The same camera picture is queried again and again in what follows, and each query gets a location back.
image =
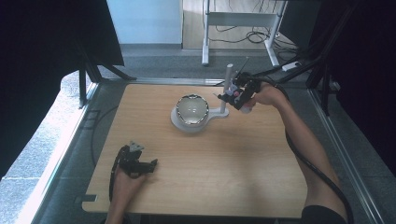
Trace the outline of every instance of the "wooden table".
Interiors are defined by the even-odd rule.
[[[243,114],[228,105],[228,118],[210,120],[199,133],[183,133],[170,114],[189,93],[220,106],[213,93],[222,93],[221,87],[126,87],[87,189],[96,201],[84,202],[83,209],[107,212],[111,166],[120,148],[134,140],[145,147],[141,161],[159,163],[130,204],[131,213],[300,217],[306,184],[277,111],[257,105]]]

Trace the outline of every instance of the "black curtain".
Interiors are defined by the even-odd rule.
[[[81,56],[123,65],[106,0],[0,3],[0,176],[46,116]]]
[[[390,0],[360,0],[329,63],[341,86],[337,99],[396,175],[394,8]]]

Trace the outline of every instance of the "forearm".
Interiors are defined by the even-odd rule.
[[[105,224],[121,224],[126,206],[127,204],[125,205],[125,203],[118,203],[117,200],[113,200],[108,209]]]
[[[274,104],[284,122],[286,132],[291,142],[312,164],[325,174],[330,180],[339,187],[337,175],[332,168],[327,157],[326,151],[294,111],[289,101],[281,101]],[[347,220],[345,207],[335,192],[302,161],[297,159],[304,174],[308,188],[305,206],[317,204],[331,208]]]
[[[279,114],[285,125],[286,132],[288,133],[292,143],[296,146],[296,148],[309,161],[317,166],[320,171],[322,171],[326,176],[328,176],[333,182],[336,182],[336,184],[338,185],[338,179],[329,162],[323,146],[315,137],[315,135],[311,132],[311,130],[306,126],[306,124],[301,120],[301,118],[297,115],[291,104],[285,101],[278,103],[274,106],[279,111]],[[302,166],[302,171],[305,175],[305,179],[307,182],[316,183],[316,181],[319,181],[318,176],[306,167]]]

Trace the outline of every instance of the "gray floor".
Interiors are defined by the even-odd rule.
[[[122,48],[125,68],[121,70],[139,82],[174,82],[194,81],[200,83],[203,78],[222,79],[225,66],[234,64],[238,70],[246,56],[250,57],[245,71],[252,73],[271,67],[263,51],[214,51],[211,52],[210,65],[201,66],[199,50],[181,50],[178,48]],[[37,130],[35,137],[28,144],[8,174],[0,182],[0,223],[15,223],[18,213],[35,189],[40,176],[45,174],[45,167],[50,155],[64,134],[64,127],[70,119],[82,112],[85,117],[74,132],[74,138],[57,173],[52,178],[49,191],[44,198],[34,223],[99,223],[106,214],[87,213],[82,210],[81,202],[85,200],[85,191],[94,170],[106,135],[117,110],[123,90],[129,83],[113,75],[105,68],[100,68],[106,79],[96,87],[90,96],[86,108],[78,110],[78,74],[69,75],[63,83],[61,93],[51,111]],[[285,76],[279,72],[273,78]],[[396,220],[396,179],[376,154],[364,135],[338,104],[335,96],[330,97],[330,116],[323,119],[316,107],[315,97],[304,87],[308,74],[301,75],[287,84],[285,88],[297,112],[305,120],[320,142],[328,150],[332,164],[342,181],[355,216],[355,223],[376,223],[378,217],[368,215],[367,209],[377,209],[381,216],[377,223],[392,223]],[[357,175],[351,176],[346,169],[343,155],[337,151],[339,144],[334,143],[334,134],[326,127],[330,122],[341,140],[341,148],[353,161]],[[356,186],[363,183],[365,189]],[[134,222],[140,216],[131,215]],[[293,223],[293,220],[280,220],[280,223]]]

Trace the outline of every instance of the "hand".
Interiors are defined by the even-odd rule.
[[[113,199],[108,210],[106,224],[122,223],[123,215],[132,200],[146,180],[146,175],[131,178],[117,166],[113,187]]]
[[[260,92],[256,93],[251,100],[245,104],[245,106],[253,107],[256,103],[259,103],[262,105],[273,105],[274,107],[277,107],[287,101],[288,99],[282,91],[267,82],[263,82]]]

